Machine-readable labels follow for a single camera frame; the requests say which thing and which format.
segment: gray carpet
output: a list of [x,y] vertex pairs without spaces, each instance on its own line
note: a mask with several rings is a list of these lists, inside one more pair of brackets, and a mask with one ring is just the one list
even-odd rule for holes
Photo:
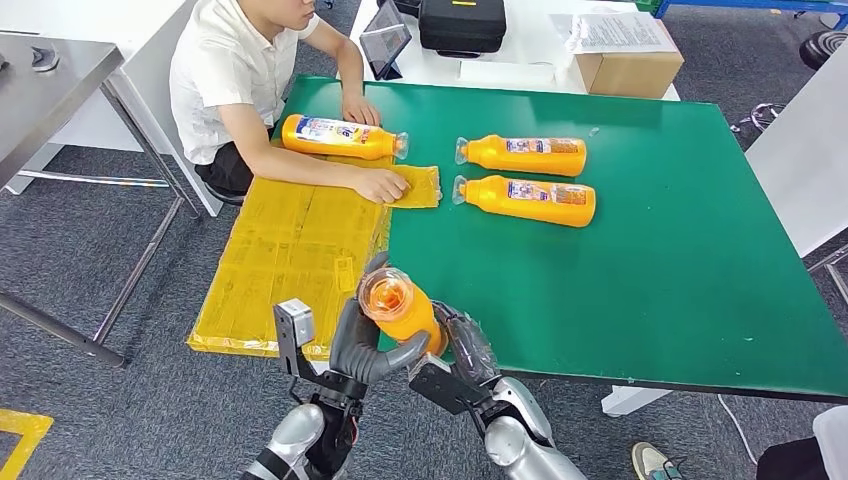
[[[348,31],[357,3],[339,0],[322,15]],[[792,20],[685,7],[672,8],[666,23],[686,58],[677,81],[681,96],[718,103],[732,121],[756,103],[787,101],[798,91],[812,74],[798,59],[798,43],[822,28],[812,15]],[[296,70],[334,73],[308,47]],[[51,168],[154,174],[139,154],[76,147],[66,147]],[[38,180],[21,197],[0,193],[0,285],[93,333],[169,201],[165,191]],[[226,207],[217,219],[178,216],[107,342],[131,358],[127,369],[97,363],[0,312],[0,407],[56,420],[23,478],[237,478],[258,454],[292,407],[278,362],[196,353],[184,343],[236,214]],[[824,276],[815,280],[848,334],[848,310]],[[714,395],[674,393],[610,419],[599,404],[608,387],[527,384],[548,413],[557,444],[589,478],[635,478],[629,448],[639,440],[687,456],[688,478],[754,476]],[[813,417],[827,408],[727,401],[757,455],[772,443],[809,436]],[[437,411],[401,375],[373,388],[361,427],[353,478],[503,478],[468,419]],[[0,455],[9,443],[0,438]]]

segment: sneaker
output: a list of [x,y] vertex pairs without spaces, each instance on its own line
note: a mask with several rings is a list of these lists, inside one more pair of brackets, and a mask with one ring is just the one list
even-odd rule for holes
[[678,480],[683,475],[677,471],[671,460],[653,445],[647,442],[639,442],[633,445],[631,451],[633,468],[639,480]]

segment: blue frame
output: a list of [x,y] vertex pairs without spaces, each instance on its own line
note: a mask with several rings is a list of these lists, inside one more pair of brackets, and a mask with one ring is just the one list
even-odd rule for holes
[[834,30],[842,30],[848,26],[848,3],[830,3],[803,0],[662,0],[656,18],[662,18],[670,5],[697,5],[702,7],[733,7],[733,8],[775,8],[778,10],[794,10],[796,12],[838,13],[839,21]]

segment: cardboard box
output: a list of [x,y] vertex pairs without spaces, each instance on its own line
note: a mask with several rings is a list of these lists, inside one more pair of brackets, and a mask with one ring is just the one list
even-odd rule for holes
[[[657,23],[671,38],[662,21]],[[574,58],[587,92],[622,97],[662,98],[683,65],[680,51],[583,53]]]

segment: bottle cap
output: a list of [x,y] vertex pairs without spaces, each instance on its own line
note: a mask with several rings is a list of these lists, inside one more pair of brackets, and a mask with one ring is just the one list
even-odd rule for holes
[[456,164],[468,163],[468,140],[463,137],[456,139]]
[[406,132],[401,132],[395,135],[395,146],[394,146],[394,154],[398,160],[406,159],[406,155],[409,153],[409,134]]
[[465,187],[468,184],[468,180],[465,179],[462,175],[457,175],[453,181],[453,204],[454,205],[462,205],[465,203]]
[[362,279],[357,297],[365,315],[378,322],[390,322],[406,314],[413,295],[412,281],[405,273],[384,267]]

